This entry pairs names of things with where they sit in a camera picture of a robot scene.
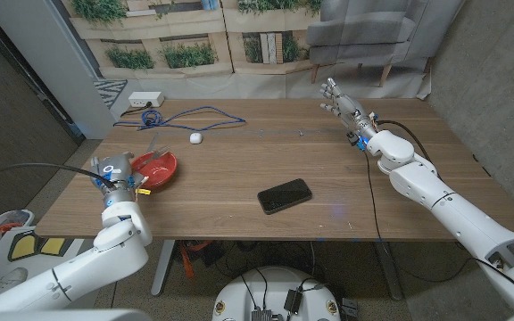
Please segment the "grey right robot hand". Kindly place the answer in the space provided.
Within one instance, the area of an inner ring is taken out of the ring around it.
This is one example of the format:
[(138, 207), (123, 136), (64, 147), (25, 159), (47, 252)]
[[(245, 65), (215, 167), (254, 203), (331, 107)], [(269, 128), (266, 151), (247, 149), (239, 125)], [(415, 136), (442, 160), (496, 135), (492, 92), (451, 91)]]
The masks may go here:
[(320, 107), (341, 120), (348, 130), (346, 135), (351, 145), (366, 151), (369, 140), (377, 134), (377, 130), (361, 104), (346, 95), (332, 78), (328, 78), (327, 83), (321, 85), (320, 92), (331, 101), (331, 104), (322, 103)]

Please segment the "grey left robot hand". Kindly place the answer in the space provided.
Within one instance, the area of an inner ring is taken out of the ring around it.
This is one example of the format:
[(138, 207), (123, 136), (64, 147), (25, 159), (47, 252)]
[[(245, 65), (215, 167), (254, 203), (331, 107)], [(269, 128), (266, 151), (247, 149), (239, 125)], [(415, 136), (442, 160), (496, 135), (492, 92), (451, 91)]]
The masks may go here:
[(124, 152), (102, 160), (96, 156), (90, 160), (90, 171), (111, 181), (115, 186), (111, 190), (102, 181), (91, 179), (94, 186), (102, 192), (105, 207), (110, 207), (117, 202), (134, 202), (136, 190), (148, 181), (148, 176), (132, 169), (131, 161), (134, 158), (135, 155), (132, 152)]

